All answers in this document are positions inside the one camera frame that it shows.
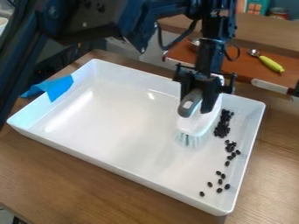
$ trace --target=scrub brush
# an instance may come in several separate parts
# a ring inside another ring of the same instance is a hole
[[[223,76],[219,76],[222,85]],[[203,146],[219,116],[222,106],[222,94],[219,95],[213,110],[208,114],[201,114],[202,91],[194,89],[180,103],[178,107],[177,130],[174,134],[175,141],[185,148],[198,148]]]

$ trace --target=white plastic tray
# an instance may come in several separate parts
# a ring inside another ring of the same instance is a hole
[[[42,94],[8,120],[21,134],[115,172],[210,214],[232,212],[265,105],[223,94],[235,112],[226,139],[242,152],[226,168],[225,140],[204,148],[173,140],[179,84],[154,74],[93,59],[73,73],[74,84],[55,102]],[[232,187],[216,193],[220,170]],[[207,181],[214,183],[213,188]],[[201,198],[198,193],[205,192]]]

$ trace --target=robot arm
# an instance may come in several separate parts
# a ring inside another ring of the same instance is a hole
[[[235,31],[236,0],[22,0],[0,39],[0,127],[24,91],[48,38],[69,45],[120,37],[140,53],[159,30],[160,46],[169,49],[202,20],[201,45],[194,72],[177,67],[174,81],[182,84],[182,100],[194,89],[203,91],[202,113],[212,110],[221,87],[211,73],[220,73],[226,42]],[[185,14],[193,20],[188,31],[163,46],[157,19]]]

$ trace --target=brush bristles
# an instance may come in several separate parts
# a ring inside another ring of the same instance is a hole
[[[200,136],[190,136],[180,131],[175,136],[175,141],[186,148],[198,148],[200,145]]]

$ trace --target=black cable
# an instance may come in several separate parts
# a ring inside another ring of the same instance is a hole
[[[10,5],[12,5],[13,7],[16,7],[16,4],[13,3],[11,0],[6,0],[6,2],[8,2]]]
[[[235,61],[240,57],[240,48],[237,45],[235,45],[234,42],[230,42],[230,44],[237,49],[237,56],[234,59],[232,59],[231,56],[228,55],[227,51],[225,51],[225,56],[229,61]]]
[[[181,42],[183,39],[185,39],[186,37],[188,37],[192,32],[194,32],[197,23],[198,23],[198,20],[193,20],[192,23],[190,24],[188,30],[186,30],[185,32],[183,32],[181,34],[181,36],[179,36],[178,38],[176,38],[175,40],[173,40],[172,42],[170,42],[168,45],[163,45],[162,29],[161,29],[160,25],[158,25],[157,26],[157,29],[158,29],[158,44],[159,44],[160,48],[162,50],[164,50],[164,51],[168,51],[169,49],[171,49],[177,43]]]

